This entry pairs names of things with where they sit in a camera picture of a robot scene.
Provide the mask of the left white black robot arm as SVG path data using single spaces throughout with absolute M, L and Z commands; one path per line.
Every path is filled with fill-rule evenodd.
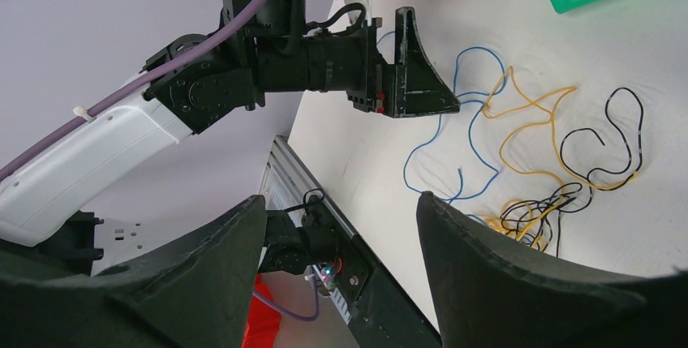
M 160 151 L 271 92 L 344 92 L 390 118 L 456 114 L 459 99 L 419 40 L 415 10 L 395 12 L 394 61 L 376 45 L 380 19 L 352 0 L 306 21 L 306 0 L 222 0 L 218 29 L 188 34 L 139 74 L 1 170 L 1 242 L 33 250 L 89 201 Z

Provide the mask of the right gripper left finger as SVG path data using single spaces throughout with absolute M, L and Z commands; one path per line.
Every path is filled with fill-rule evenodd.
M 95 276 L 1 244 L 4 347 L 239 347 L 267 221 L 253 195 L 208 224 Z

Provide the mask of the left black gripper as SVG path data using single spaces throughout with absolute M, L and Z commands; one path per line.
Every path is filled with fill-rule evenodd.
M 347 36 L 331 32 L 300 37 L 290 55 L 277 51 L 278 39 L 258 40 L 255 86 L 260 92 L 344 92 L 357 110 L 380 112 L 376 48 L 380 20 Z M 456 114 L 460 101 L 430 63 L 419 39 L 415 9 L 395 11 L 394 61 L 385 65 L 383 114 L 415 118 Z

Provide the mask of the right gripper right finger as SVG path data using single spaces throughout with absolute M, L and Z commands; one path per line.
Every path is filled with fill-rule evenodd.
M 445 347 L 684 347 L 687 274 L 635 277 L 517 243 L 426 191 L 419 242 Z

